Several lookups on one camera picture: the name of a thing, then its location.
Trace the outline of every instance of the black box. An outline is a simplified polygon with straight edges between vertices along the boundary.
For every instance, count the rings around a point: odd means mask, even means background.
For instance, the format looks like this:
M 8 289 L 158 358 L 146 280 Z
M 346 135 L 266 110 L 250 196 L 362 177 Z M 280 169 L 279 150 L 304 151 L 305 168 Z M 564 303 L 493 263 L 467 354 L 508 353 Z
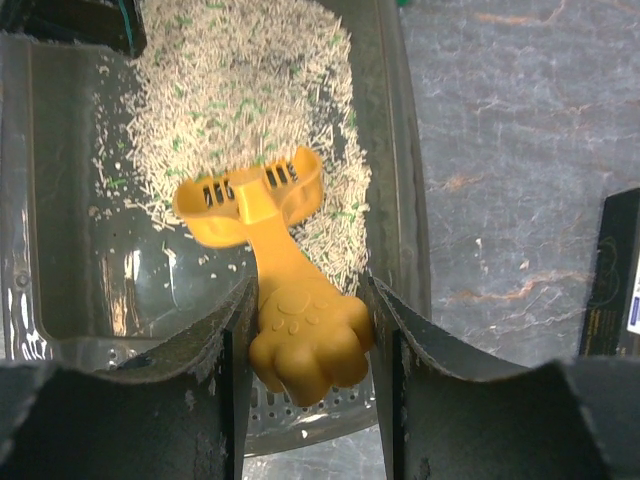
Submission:
M 640 188 L 607 197 L 580 355 L 640 355 Z

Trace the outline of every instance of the plastic tray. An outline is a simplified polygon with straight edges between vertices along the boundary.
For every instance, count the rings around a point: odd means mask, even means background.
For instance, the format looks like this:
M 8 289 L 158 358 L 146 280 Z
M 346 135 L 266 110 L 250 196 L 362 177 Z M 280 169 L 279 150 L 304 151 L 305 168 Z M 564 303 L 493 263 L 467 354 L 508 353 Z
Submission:
M 360 141 L 373 170 L 369 267 L 428 317 L 422 164 L 396 4 L 322 3 L 352 34 Z M 124 59 L 93 47 L 0 41 L 0 253 L 7 356 L 53 356 L 86 370 L 114 366 L 208 314 L 243 276 L 254 273 L 255 264 L 243 247 L 211 255 L 182 231 L 158 233 L 136 210 L 95 222 L 90 208 L 109 205 L 97 198 L 97 172 L 90 161 L 96 153 L 94 95 L 105 100 L 123 89 L 114 72 L 103 82 L 96 64 L 101 56 L 111 56 L 112 70 L 127 77 Z M 109 110 L 108 101 L 103 105 Z M 122 113 L 110 115 L 113 125 L 128 121 Z M 115 144 L 117 135 L 110 140 Z M 177 254 L 174 264 L 162 253 L 163 242 Z M 211 261 L 201 266 L 198 258 L 204 253 Z M 222 275 L 231 263 L 238 271 Z M 210 278 L 214 271 L 216 280 Z M 256 381 L 246 453 L 273 453 L 365 428 L 376 421 L 374 406 L 370 378 L 351 390 L 335 389 L 308 409 L 266 393 Z

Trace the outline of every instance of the grate hole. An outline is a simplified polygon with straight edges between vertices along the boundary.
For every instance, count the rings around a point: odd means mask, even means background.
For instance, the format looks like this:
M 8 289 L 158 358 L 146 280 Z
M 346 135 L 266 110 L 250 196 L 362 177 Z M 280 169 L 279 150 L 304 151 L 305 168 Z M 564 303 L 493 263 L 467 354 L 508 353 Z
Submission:
M 289 183 L 289 179 L 287 178 L 287 174 L 284 173 L 284 169 L 278 165 L 276 167 L 276 172 L 278 172 L 278 177 L 280 178 L 280 183 L 282 183 L 283 185 L 286 185 L 287 183 Z
M 213 184 L 213 191 L 216 194 L 216 200 L 218 203 L 223 203 L 224 195 L 222 195 L 222 188 L 220 188 L 220 184 L 218 182 Z
M 289 172 L 289 175 L 291 175 L 291 179 L 294 182 L 298 181 L 298 174 L 296 173 L 296 169 L 293 166 L 293 163 L 287 163 L 287 171 Z
M 204 187 L 202 191 L 204 193 L 204 201 L 207 203 L 207 207 L 213 207 L 213 196 L 211 195 L 211 189 L 209 187 Z
M 251 408 L 256 408 L 258 406 L 258 389 L 253 387 L 251 389 Z
M 227 197 L 229 197 L 229 200 L 233 200 L 234 198 L 236 198 L 233 194 L 233 188 L 229 186 L 229 180 L 224 181 L 224 189 L 227 192 Z
M 270 168 L 267 169 L 267 179 L 269 180 L 269 184 L 275 188 L 278 186 L 278 182 L 276 180 L 276 176 L 273 174 L 273 170 Z

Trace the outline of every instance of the black plastic object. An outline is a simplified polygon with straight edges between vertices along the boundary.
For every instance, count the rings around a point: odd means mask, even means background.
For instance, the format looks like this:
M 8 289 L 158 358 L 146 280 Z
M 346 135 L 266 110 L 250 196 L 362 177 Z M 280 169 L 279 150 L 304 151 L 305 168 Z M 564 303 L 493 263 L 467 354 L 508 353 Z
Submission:
M 640 363 L 533 370 L 450 336 L 369 280 L 371 353 L 389 479 L 640 478 Z
M 239 479 L 255 278 L 114 371 L 0 363 L 0 478 Z
M 132 58 L 147 46 L 137 0 L 0 0 L 0 31 L 103 45 Z

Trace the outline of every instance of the orange plastic scoop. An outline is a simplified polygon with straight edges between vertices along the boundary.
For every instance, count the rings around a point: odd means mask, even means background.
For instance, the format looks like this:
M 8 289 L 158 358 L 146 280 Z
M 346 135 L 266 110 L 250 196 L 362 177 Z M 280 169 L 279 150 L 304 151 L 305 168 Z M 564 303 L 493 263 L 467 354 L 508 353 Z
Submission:
M 275 169 L 281 179 L 278 166 L 286 168 L 287 182 L 274 186 L 269 171 Z M 341 295 L 287 229 L 320 206 L 321 171 L 319 157 L 300 147 L 290 163 L 187 182 L 174 198 L 177 215 L 200 243 L 229 246 L 246 240 L 253 247 L 260 298 L 250 361 L 269 390 L 286 390 L 298 406 L 319 402 L 332 385 L 359 383 L 368 370 L 365 353 L 373 346 L 364 303 Z M 223 201 L 196 198 L 196 192 L 204 198 L 204 187 L 216 184 L 229 188 Z

